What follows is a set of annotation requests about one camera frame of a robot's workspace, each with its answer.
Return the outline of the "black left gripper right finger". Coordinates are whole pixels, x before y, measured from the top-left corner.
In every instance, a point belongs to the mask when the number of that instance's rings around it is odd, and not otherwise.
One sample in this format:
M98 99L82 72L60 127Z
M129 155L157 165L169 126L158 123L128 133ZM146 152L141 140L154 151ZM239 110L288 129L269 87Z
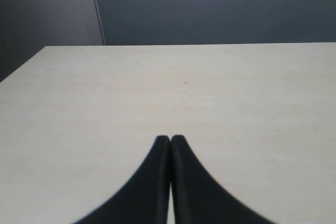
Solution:
M182 135L171 139L171 162L176 223L272 223L227 192Z

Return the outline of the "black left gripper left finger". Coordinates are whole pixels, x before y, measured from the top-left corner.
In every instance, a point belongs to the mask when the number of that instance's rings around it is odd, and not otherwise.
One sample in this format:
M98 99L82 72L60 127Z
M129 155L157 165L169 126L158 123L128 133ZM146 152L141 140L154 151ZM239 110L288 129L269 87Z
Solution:
M156 137L131 178L77 223L167 223L171 182L170 139Z

